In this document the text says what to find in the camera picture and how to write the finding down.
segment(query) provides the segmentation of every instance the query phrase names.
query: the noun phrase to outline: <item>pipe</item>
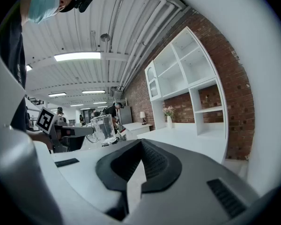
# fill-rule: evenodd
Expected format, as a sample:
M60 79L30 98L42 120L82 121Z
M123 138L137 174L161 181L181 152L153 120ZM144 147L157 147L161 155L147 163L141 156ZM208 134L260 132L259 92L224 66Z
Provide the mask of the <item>pipe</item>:
M33 109L33 108L28 108L28 110L30 110L30 111L35 111L35 112L40 112L40 111L41 111L40 109L37 110L37 109Z
M123 4L123 0L120 0L120 4L118 5L117 13L116 13L116 15L115 15L115 18L114 18L113 21L112 21L111 41L110 41L110 43L109 43L109 49L108 49L108 51L110 51L111 46L112 46L113 34L114 34L114 30L115 30L115 28L116 28L116 20L118 19L118 14L119 14L119 12L120 12L120 9L121 9L121 7L122 7L122 4Z
M124 69L124 72L123 72L123 75L122 75L122 78L121 78L121 81L120 81L120 84L118 86L118 88L120 89L122 83L123 83L123 79L127 73L127 70L130 66L130 63L135 55L135 52L139 46L139 44L142 42L142 39L144 38L147 30L149 29L150 25L152 24L152 22L154 21L154 19L156 18L157 14L160 12L161 8L165 5L167 0L160 0L160 3L158 4L158 6L155 8L154 12L152 13L152 15L150 16L150 18L148 19L147 23L145 24L143 30L141 31L140 35L139 35L139 38L136 40L136 43L134 44L133 46L133 49L132 49L132 52L129 56L129 59L128 59L128 62L125 66L125 69Z
M159 20L157 21L157 23L154 25L153 29L150 31L149 35L147 36L145 42L143 42L143 44L141 45L141 48L139 50L139 52L137 53L132 65L131 65L131 68L130 68L130 71L125 79L125 82L124 82L124 85L126 85L129 77L130 77L130 74L131 72L133 71L134 69L134 66L136 64L136 62L138 61L139 57L141 56L141 53L144 51L145 47L147 46L147 44L150 42L151 38L153 37L153 35L156 33L157 29L159 28L159 26L164 22L164 20L167 18L168 15L170 15L170 13L174 10L175 6L174 4L170 3L169 4L169 7L167 8L167 10L164 12L164 14L159 18Z
M175 11L175 13L167 20L167 22L162 26L162 28L159 30L159 32L156 34L156 36L153 38L152 42L151 42L151 45L155 42L155 40L158 38L158 36L161 34L161 32L166 28L166 26L169 25L169 23L173 20L173 18L181 11L182 7L179 6L177 3L175 3L174 1L172 0L167 0L168 2L174 4L175 6L178 7L178 9ZM149 50L149 48L151 47L150 46L147 46L147 49L146 51L144 52L144 54L147 53L147 51ZM128 82L130 81L130 79L132 78L133 74L135 73L136 69L139 67L141 63L141 60L138 62L137 66L134 68L133 72L130 74L130 77L129 79L127 80L126 84L123 86L123 88L125 88L128 84Z

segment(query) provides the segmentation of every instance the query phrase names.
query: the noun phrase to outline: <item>ceiling light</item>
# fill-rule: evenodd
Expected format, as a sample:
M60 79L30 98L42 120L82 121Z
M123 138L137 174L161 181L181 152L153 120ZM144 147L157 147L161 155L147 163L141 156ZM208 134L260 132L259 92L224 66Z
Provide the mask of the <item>ceiling light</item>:
M30 71L32 67L30 65L26 65L26 72Z
M100 52L71 52L54 56L57 62L74 59L101 59Z
M54 93L54 94L48 94L48 96L50 96L50 97L64 96L64 95L66 95L65 92L62 92L62 93Z
M104 90L97 90L97 91L82 91L82 93L105 93Z

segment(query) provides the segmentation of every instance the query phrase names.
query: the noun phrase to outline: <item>hand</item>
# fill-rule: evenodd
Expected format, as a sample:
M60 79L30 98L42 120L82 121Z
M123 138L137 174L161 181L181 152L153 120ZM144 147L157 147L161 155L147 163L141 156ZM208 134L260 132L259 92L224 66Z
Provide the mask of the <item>hand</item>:
M44 144L46 144L48 150L53 149L53 144L50 141L50 138L45 133L43 133L43 132L39 133L37 141L40 141L40 142L43 142Z

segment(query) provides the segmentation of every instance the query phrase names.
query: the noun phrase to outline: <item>refrigerator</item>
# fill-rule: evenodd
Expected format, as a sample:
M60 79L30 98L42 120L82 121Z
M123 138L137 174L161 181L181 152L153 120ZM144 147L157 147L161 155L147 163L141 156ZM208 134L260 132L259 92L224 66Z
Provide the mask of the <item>refrigerator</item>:
M118 110L118 118L120 120L120 125L132 123L131 107L125 106Z

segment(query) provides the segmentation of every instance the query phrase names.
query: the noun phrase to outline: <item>white vase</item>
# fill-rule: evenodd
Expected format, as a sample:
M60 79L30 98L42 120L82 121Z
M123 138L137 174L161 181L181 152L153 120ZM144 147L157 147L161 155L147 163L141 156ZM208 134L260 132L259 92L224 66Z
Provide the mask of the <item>white vase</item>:
M168 128L173 128L172 118L167 116Z

